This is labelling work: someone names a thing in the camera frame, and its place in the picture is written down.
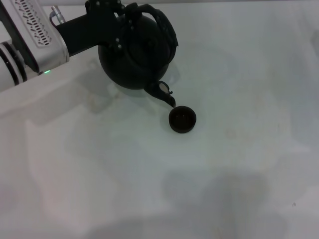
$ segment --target black cup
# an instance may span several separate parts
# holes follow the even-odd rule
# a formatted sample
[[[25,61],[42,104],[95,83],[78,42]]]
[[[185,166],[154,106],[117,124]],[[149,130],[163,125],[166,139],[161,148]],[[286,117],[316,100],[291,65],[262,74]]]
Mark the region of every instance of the black cup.
[[[170,127],[177,133],[190,132],[196,124],[195,112],[187,106],[174,108],[168,116]]]

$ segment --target metal vent grille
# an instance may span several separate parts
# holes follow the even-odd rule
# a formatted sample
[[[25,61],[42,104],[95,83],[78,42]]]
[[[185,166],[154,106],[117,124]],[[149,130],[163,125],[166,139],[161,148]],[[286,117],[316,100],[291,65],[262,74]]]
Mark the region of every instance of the metal vent grille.
[[[23,19],[37,46],[43,47],[49,45],[52,38],[48,35],[44,24],[41,23],[41,19],[37,16],[32,3],[29,0],[14,0],[14,3],[17,12]]]

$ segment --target kettle handle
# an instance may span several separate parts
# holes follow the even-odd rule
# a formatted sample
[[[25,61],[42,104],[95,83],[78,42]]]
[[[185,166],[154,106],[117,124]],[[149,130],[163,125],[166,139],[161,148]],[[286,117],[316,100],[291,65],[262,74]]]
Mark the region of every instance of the kettle handle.
[[[170,63],[174,58],[176,48],[178,47],[178,41],[173,26],[162,11],[155,9],[149,4],[138,6],[136,3],[132,3],[125,8],[125,16],[128,19],[132,18],[134,20],[136,16],[140,16],[143,12],[152,15],[159,26],[160,31],[171,46],[170,57],[168,61],[168,63]]]

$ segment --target kettle spout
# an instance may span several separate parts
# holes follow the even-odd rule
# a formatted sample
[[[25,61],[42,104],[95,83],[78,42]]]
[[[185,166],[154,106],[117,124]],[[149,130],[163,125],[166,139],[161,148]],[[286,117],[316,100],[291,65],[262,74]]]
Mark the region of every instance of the kettle spout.
[[[168,103],[173,108],[176,107],[176,101],[171,94],[172,91],[169,91],[169,86],[163,82],[152,82],[145,86],[144,90],[151,96]]]

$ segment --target black kettle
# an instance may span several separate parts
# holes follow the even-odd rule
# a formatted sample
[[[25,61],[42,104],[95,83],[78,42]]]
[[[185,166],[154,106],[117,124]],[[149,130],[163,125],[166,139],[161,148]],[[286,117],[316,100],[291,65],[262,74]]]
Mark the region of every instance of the black kettle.
[[[99,58],[105,73],[122,87],[144,89],[151,96],[175,107],[169,86],[160,81],[175,56],[178,46],[175,31],[167,17],[152,6],[128,5],[117,17],[122,44],[99,46]],[[144,16],[149,13],[154,20]]]

